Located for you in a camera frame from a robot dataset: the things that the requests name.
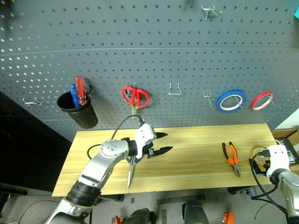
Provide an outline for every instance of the blue tape roll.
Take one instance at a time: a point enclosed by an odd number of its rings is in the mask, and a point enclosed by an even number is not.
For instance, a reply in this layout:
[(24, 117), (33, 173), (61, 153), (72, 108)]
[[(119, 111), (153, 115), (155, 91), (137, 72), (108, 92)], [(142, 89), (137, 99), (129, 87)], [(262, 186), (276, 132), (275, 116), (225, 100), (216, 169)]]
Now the blue tape roll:
[(222, 113), (232, 113), (232, 112), (240, 110), (241, 107), (237, 106), (238, 105), (237, 102), (236, 102), (235, 106), (230, 107), (230, 108), (226, 108), (226, 107), (221, 106), (221, 103), (223, 103), (223, 101), (226, 98), (231, 97), (233, 95), (237, 96), (239, 102), (240, 102), (240, 98), (242, 98), (242, 103), (241, 103), (242, 107), (244, 107), (246, 105), (247, 97), (246, 97), (246, 94), (245, 94), (244, 91), (242, 91), (242, 90), (230, 90), (230, 91), (227, 91), (227, 92), (223, 93), (222, 95), (220, 95), (218, 97), (218, 99), (216, 100), (217, 110), (222, 112)]

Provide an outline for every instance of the red tape roll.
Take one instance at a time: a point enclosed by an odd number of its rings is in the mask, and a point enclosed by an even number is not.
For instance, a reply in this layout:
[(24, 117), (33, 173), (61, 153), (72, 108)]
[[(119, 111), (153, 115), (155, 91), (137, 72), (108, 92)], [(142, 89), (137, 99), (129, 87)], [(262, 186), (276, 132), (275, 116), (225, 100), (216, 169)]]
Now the red tape roll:
[[(262, 105), (258, 106), (258, 107), (255, 107), (256, 103), (261, 100), (262, 98), (264, 97), (267, 97), (269, 96), (269, 99)], [(269, 103), (271, 103), (271, 101), (273, 100), (274, 98), (274, 95), (271, 91), (266, 91), (266, 92), (263, 92), (261, 93), (260, 95), (258, 95), (251, 103), (251, 109), (254, 110), (254, 111), (259, 111), (263, 108), (265, 108), (266, 106), (269, 105)]]

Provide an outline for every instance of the scissors handle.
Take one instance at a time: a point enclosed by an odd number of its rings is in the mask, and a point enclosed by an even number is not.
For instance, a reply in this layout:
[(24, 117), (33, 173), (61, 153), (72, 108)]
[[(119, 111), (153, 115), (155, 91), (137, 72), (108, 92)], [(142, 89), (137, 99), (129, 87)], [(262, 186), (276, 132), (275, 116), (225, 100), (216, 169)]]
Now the scissors handle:
[[(126, 97), (126, 91), (132, 91), (132, 96), (131, 96), (130, 100), (128, 100), (128, 98)], [(134, 98), (136, 95), (136, 91), (137, 91), (137, 89), (135, 87), (129, 86), (129, 85), (122, 88), (122, 90), (121, 90), (122, 97), (129, 105), (134, 106)]]
[[(136, 93), (137, 93), (137, 104), (136, 104), (137, 108), (144, 108), (144, 107), (146, 107), (149, 104), (149, 102), (150, 102), (150, 96), (149, 96), (149, 94), (146, 91), (142, 90), (142, 89), (137, 89)], [(141, 94), (146, 97), (146, 102), (144, 104), (142, 104), (142, 105), (140, 104)]]

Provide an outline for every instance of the masking tape roll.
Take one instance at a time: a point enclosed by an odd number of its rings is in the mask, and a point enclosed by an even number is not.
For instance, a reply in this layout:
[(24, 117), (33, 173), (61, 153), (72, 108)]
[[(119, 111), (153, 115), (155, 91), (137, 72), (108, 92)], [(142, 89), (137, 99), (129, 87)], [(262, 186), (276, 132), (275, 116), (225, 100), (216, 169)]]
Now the masking tape roll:
[[(266, 147), (264, 146), (260, 146), (260, 145), (257, 145), (257, 146), (254, 146), (251, 148), (250, 150), (250, 153), (249, 153), (249, 156), (250, 158), (253, 158), (253, 156), (263, 150), (267, 150)], [(262, 157), (262, 156), (257, 156), (255, 158), (255, 161), (256, 163), (258, 164), (259, 168), (261, 170), (265, 170), (265, 168), (263, 167), (263, 165), (266, 163), (266, 160), (270, 160), (269, 157)]]

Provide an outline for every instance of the orange-handled pliers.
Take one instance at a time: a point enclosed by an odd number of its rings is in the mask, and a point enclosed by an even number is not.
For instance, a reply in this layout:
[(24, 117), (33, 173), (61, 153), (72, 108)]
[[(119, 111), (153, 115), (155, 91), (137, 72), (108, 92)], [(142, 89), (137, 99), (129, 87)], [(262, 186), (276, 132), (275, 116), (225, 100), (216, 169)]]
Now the orange-handled pliers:
[(226, 149), (226, 145), (225, 145), (224, 142), (222, 144), (223, 153), (224, 153), (225, 157), (227, 158), (229, 165), (231, 165), (233, 167), (235, 174), (238, 177), (240, 177), (241, 172), (240, 172), (240, 167), (239, 167), (239, 159), (238, 159), (237, 151), (236, 151), (236, 149), (235, 149), (235, 147), (234, 147), (234, 145), (231, 141), (229, 142), (229, 146), (230, 146), (230, 149), (233, 152), (234, 158), (231, 158), (229, 156), (228, 151)]

